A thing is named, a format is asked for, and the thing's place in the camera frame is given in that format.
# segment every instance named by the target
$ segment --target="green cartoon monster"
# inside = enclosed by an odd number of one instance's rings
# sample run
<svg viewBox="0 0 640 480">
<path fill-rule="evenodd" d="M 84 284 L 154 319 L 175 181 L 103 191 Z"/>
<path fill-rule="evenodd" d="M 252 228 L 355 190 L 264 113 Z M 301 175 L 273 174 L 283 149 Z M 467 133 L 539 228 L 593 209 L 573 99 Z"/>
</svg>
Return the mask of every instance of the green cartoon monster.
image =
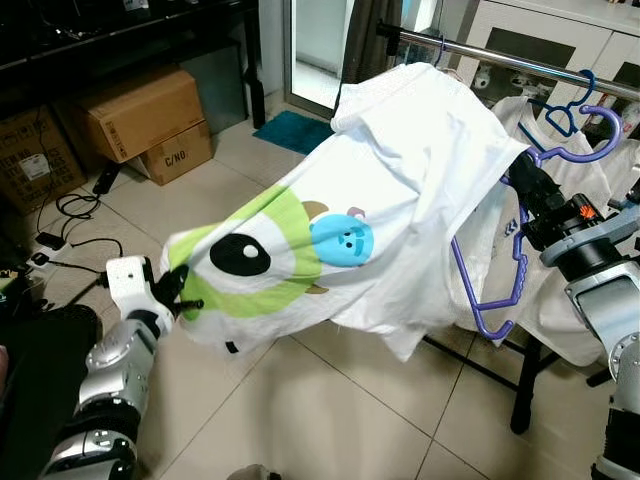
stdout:
<svg viewBox="0 0 640 480">
<path fill-rule="evenodd" d="M 326 292 L 315 285 L 322 264 L 309 229 L 310 218 L 325 209 L 320 203 L 303 204 L 291 189 L 274 185 L 223 224 L 170 241 L 170 267 L 190 267 L 181 299 L 202 299 L 204 311 L 251 318 L 278 312 L 305 293 Z M 229 233 L 215 235 L 219 228 Z M 192 310 L 184 316 L 195 320 L 198 314 Z"/>
</svg>

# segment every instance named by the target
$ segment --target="blue cartoon monster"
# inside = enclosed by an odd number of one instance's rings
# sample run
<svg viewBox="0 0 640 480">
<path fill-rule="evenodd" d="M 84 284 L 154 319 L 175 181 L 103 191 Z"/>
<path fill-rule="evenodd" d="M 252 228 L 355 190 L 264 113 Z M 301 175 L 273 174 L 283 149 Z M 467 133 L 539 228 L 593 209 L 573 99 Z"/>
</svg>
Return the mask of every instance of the blue cartoon monster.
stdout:
<svg viewBox="0 0 640 480">
<path fill-rule="evenodd" d="M 305 207 L 310 220 L 328 210 L 317 202 L 307 202 Z M 352 207 L 346 215 L 326 215 L 310 225 L 313 248 L 321 262 L 335 267 L 359 267 L 369 260 L 373 231 L 358 217 L 365 218 L 364 211 Z"/>
</svg>

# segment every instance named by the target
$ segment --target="power strip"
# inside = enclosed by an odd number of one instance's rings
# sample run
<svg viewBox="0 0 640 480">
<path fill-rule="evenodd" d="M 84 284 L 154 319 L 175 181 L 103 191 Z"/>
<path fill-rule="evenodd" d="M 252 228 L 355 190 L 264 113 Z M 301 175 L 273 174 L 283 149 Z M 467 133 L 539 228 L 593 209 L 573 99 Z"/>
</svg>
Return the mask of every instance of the power strip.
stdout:
<svg viewBox="0 0 640 480">
<path fill-rule="evenodd" d="M 70 251 L 71 245 L 68 243 L 65 243 L 58 250 L 54 250 L 50 247 L 40 247 L 40 250 L 31 255 L 31 258 L 27 260 L 27 265 L 33 269 L 31 275 L 41 278 L 49 277 L 56 268 L 55 265 L 52 265 L 49 262 L 61 262 Z"/>
</svg>

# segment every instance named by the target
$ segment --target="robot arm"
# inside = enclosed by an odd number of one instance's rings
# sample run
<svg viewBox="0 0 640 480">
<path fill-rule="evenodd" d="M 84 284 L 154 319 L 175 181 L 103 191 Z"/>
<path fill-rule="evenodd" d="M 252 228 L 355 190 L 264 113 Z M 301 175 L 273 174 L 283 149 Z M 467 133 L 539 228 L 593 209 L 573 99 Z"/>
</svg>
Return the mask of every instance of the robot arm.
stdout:
<svg viewBox="0 0 640 480">
<path fill-rule="evenodd" d="M 171 331 L 179 311 L 202 308 L 202 302 L 173 303 L 187 273 L 188 267 L 178 267 L 155 284 L 144 257 L 107 262 L 111 296 L 122 321 L 87 356 L 76 412 L 61 432 L 44 479 L 133 478 L 138 426 L 158 341 Z"/>
<path fill-rule="evenodd" d="M 547 267 L 569 282 L 565 293 L 605 347 L 616 381 L 597 480 L 640 480 L 640 257 L 623 257 L 615 244 L 640 230 L 640 179 L 619 214 L 604 220 L 584 195 L 569 201 L 527 155 L 509 169 L 518 198 L 534 216 L 522 231 Z"/>
</svg>

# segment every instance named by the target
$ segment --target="drying rack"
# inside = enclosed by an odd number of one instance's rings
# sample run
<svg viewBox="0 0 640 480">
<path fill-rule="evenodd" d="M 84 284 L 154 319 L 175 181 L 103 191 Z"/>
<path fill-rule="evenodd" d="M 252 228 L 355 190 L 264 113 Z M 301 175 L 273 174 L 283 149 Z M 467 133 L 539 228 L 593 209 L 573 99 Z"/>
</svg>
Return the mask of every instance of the drying rack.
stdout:
<svg viewBox="0 0 640 480">
<path fill-rule="evenodd" d="M 453 42 L 451 40 L 445 40 L 444 37 L 434 37 L 431 35 L 412 32 L 382 22 L 378 23 L 377 34 L 387 38 L 386 53 L 389 57 L 396 56 L 400 40 L 403 40 L 405 42 L 439 49 L 438 58 L 440 58 L 443 52 L 449 52 L 482 60 L 487 63 L 507 66 L 514 70 L 532 73 L 539 77 L 570 83 L 584 88 L 589 88 L 592 82 L 592 79 L 585 77 L 582 73 L 533 62 L 512 55 L 505 55 L 492 50 Z M 626 85 L 606 80 L 595 79 L 595 82 L 593 83 L 593 90 L 608 93 L 615 97 L 624 98 L 634 102 L 640 101 L 640 91 L 634 90 Z M 425 336 L 424 341 L 516 392 L 510 424 L 511 430 L 516 434 L 524 433 L 529 428 L 531 421 L 531 400 L 533 399 L 533 390 L 537 375 L 560 358 L 560 356 L 555 352 L 548 353 L 543 357 L 542 343 L 531 334 L 528 334 L 525 346 L 518 345 L 505 339 L 502 342 L 503 345 L 515 352 L 518 352 L 524 357 L 522 369 L 520 371 L 520 379 L 518 383 L 514 383 L 501 375 L 498 375 L 489 368 L 474 362 L 464 355 L 461 355 L 433 338 Z M 603 371 L 588 378 L 587 384 L 594 387 L 604 383 L 609 378 L 610 374 L 608 369 L 604 369 Z"/>
</svg>

